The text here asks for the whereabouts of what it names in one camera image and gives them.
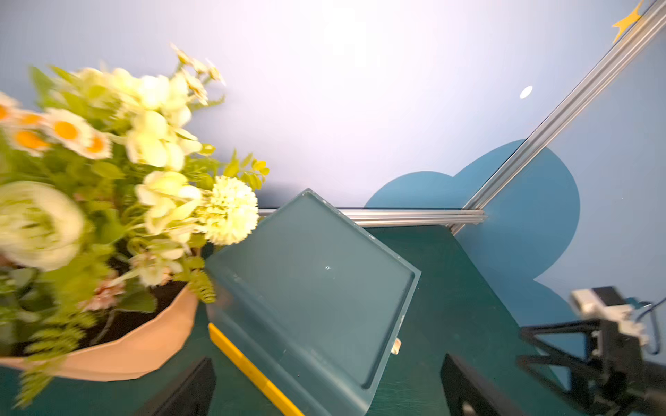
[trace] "white wall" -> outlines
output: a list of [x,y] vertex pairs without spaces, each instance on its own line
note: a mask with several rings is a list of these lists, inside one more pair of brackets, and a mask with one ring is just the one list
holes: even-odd
[[[666,298],[666,30],[549,147],[580,194],[569,247],[536,281]],[[666,333],[666,305],[659,310]],[[659,361],[666,363],[666,353]]]
[[[174,42],[226,77],[227,103],[191,129],[221,158],[237,147],[269,162],[262,205],[309,186],[337,206],[363,206],[397,176],[453,176],[527,137],[636,3],[2,1],[0,90],[31,102],[30,64],[104,60],[169,74]],[[519,100],[528,85],[532,95]]]

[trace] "green tablecloth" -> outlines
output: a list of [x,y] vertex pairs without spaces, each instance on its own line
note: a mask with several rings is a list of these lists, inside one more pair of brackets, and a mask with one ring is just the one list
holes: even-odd
[[[369,231],[422,271],[400,330],[400,354],[389,359],[369,415],[448,415],[439,376],[447,352],[465,357],[530,415],[578,415],[514,365],[517,355],[534,350],[517,338],[517,324],[447,229]],[[131,415],[204,355],[217,374],[211,416],[279,415],[210,342],[207,323],[200,306],[183,350],[154,373],[109,383],[56,379],[26,411],[11,410],[18,372],[1,368],[0,415]]]

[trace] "white daisy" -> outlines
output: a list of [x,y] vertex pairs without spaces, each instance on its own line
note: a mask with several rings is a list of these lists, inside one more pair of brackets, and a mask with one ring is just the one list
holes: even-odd
[[12,124],[19,128],[38,128],[44,121],[43,114],[27,110],[16,110],[12,116]]
[[9,144],[18,150],[23,150],[29,154],[41,157],[46,150],[52,146],[51,143],[44,140],[38,132],[34,130],[24,130],[22,128],[12,128],[7,132]]
[[15,108],[19,102],[0,92],[0,124],[5,124],[13,119]]
[[109,139],[109,135],[94,131],[91,145],[75,149],[75,152],[88,159],[108,159],[111,157],[111,140]]
[[47,136],[75,152],[93,145],[93,128],[68,110],[48,108],[42,125]]

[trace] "pink flower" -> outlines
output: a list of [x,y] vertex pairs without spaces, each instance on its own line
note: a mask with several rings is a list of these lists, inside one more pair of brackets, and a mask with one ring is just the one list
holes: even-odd
[[96,311],[100,309],[109,309],[118,304],[116,296],[125,292],[125,282],[113,284],[113,280],[118,277],[118,273],[110,273],[106,279],[101,281],[95,289],[95,295],[89,301],[79,303],[79,307],[84,311]]

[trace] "teal plastic tray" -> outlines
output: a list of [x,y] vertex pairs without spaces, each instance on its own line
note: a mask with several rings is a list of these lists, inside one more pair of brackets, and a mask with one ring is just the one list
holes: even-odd
[[210,322],[301,412],[368,411],[418,269],[309,189],[206,269]]

